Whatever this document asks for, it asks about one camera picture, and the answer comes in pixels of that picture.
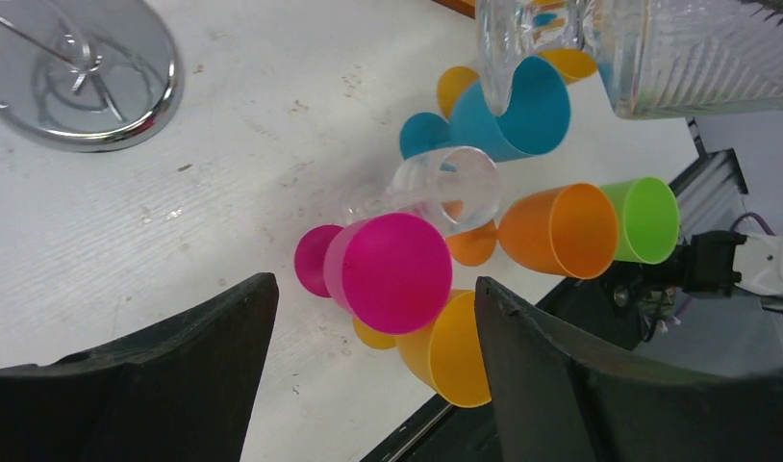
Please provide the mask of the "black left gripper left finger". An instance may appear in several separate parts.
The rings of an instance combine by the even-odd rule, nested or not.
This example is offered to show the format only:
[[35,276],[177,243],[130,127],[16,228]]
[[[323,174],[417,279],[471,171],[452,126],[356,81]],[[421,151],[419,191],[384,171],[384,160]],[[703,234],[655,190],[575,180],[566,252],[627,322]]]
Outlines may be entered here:
[[237,461],[276,319],[258,273],[102,346],[0,369],[0,461]]

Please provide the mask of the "clear patterned wine glass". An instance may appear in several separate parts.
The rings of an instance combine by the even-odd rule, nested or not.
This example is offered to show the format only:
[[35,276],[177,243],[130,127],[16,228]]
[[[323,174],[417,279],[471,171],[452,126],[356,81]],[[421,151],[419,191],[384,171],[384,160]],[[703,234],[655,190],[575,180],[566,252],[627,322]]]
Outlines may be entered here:
[[480,1],[482,88],[504,114],[526,58],[573,49],[625,119],[783,110],[783,1]]

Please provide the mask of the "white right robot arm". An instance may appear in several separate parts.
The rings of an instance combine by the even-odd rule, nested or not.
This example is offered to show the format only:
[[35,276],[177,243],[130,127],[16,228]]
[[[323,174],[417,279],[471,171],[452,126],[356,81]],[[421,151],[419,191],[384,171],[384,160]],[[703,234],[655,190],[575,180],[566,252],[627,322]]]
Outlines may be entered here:
[[678,289],[695,298],[758,297],[783,313],[783,236],[714,230],[694,235],[660,264],[619,263],[632,293]]

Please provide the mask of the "blue plastic wine glass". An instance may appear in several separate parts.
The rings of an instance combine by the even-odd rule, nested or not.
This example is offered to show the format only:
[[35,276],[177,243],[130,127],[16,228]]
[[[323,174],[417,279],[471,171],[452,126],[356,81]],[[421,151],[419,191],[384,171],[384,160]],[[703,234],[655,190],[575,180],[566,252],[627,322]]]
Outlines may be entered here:
[[493,115],[479,83],[459,97],[449,118],[418,113],[403,125],[401,155],[418,154],[449,146],[472,146],[496,163],[547,154],[568,133],[571,105],[563,77],[550,62],[533,56],[517,67],[512,94],[503,115]]

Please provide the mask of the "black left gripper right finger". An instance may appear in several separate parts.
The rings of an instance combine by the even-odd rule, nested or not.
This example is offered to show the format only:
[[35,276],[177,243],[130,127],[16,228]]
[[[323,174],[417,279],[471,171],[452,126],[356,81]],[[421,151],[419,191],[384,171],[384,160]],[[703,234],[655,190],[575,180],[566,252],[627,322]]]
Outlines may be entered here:
[[783,461],[783,369],[724,377],[650,360],[489,277],[475,316],[507,461]]

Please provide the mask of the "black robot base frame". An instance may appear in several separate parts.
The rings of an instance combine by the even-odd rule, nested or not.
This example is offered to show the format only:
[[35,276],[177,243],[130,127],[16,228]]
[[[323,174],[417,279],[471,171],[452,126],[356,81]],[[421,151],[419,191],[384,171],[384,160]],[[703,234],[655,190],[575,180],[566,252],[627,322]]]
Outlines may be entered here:
[[480,281],[492,401],[429,399],[371,461],[783,461],[783,304],[616,264],[531,304]]

